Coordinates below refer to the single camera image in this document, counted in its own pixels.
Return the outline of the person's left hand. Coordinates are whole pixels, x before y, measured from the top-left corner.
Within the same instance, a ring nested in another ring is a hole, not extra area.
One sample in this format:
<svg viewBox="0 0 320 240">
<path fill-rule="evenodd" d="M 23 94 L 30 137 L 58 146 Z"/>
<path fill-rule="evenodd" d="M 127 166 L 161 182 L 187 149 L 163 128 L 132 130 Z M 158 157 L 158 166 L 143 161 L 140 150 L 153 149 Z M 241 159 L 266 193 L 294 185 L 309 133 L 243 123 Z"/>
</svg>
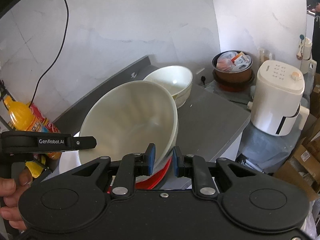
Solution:
<svg viewBox="0 0 320 240">
<path fill-rule="evenodd" d="M 1 207 L 1 217 L 7 220 L 10 226 L 19 231 L 27 229 L 18 210 L 20 196 L 29 189 L 33 177 L 27 167 L 19 174 L 18 183 L 14 179 L 1 178 L 1 197 L 4 207 Z"/>
</svg>

